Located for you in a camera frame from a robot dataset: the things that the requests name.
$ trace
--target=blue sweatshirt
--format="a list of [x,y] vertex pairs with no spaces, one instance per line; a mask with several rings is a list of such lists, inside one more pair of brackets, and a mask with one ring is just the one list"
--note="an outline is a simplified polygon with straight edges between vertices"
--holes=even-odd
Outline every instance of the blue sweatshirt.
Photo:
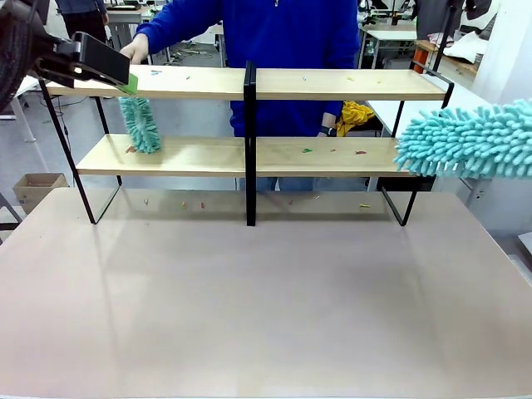
[[[150,53],[190,40],[224,20],[230,67],[355,67],[357,0],[174,0],[137,33]],[[244,136],[244,103],[232,101],[234,135]],[[316,136],[323,112],[338,115],[341,101],[260,101],[259,136]]]

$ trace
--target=workbench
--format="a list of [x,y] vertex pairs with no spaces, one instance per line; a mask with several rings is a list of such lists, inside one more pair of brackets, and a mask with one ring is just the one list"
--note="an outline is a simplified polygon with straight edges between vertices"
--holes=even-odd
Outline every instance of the workbench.
[[377,193],[259,195],[253,229],[243,205],[122,188],[93,226],[53,190],[0,246],[0,393],[532,392],[532,288],[453,195],[406,228]]
[[[430,43],[428,40],[417,40],[416,55],[414,59],[423,64],[427,64],[428,67],[432,68],[434,66],[434,61],[436,60],[437,52],[438,47]],[[463,62],[459,58],[443,55],[438,71],[452,81],[467,89],[471,89],[476,74],[478,73],[478,66],[470,64],[469,62]]]
[[414,42],[417,39],[416,25],[413,23],[405,23],[399,25],[391,25],[389,23],[378,23],[375,25],[366,25],[360,29],[362,31],[361,48],[358,53],[358,69],[362,68],[362,59],[366,51],[367,36],[376,39],[375,51],[373,53],[372,69],[377,65],[378,53],[381,47],[381,42]]

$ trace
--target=green tape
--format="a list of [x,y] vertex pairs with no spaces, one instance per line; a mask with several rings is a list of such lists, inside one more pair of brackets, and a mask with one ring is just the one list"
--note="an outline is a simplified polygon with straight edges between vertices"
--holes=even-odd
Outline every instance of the green tape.
[[130,79],[125,86],[117,86],[116,88],[125,94],[129,94],[130,96],[133,96],[136,94],[136,88],[139,84],[139,78],[130,73]]

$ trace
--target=jeans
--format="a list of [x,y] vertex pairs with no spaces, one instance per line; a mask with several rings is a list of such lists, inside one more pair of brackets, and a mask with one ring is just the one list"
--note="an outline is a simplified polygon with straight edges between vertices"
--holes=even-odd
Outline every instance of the jeans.
[[[257,191],[275,191],[279,182],[281,191],[313,191],[313,177],[258,177]],[[239,190],[246,190],[246,179],[240,179]]]

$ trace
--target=shelf board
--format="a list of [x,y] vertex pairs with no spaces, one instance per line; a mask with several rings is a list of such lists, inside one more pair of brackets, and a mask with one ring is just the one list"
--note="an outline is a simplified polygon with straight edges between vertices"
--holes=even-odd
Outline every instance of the shelf board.
[[[132,65],[138,97],[243,100],[244,69]],[[48,84],[52,95],[124,96],[96,81],[70,89]],[[259,100],[442,100],[445,92],[411,70],[258,69]]]
[[[154,154],[127,153],[130,146],[129,135],[104,135],[77,169],[81,175],[244,177],[244,139],[167,136]],[[258,138],[257,176],[408,176],[397,172],[396,155],[395,140],[386,138]]]
[[126,152],[129,135],[104,135],[77,165],[81,175],[244,177],[244,139],[161,137],[154,154]]

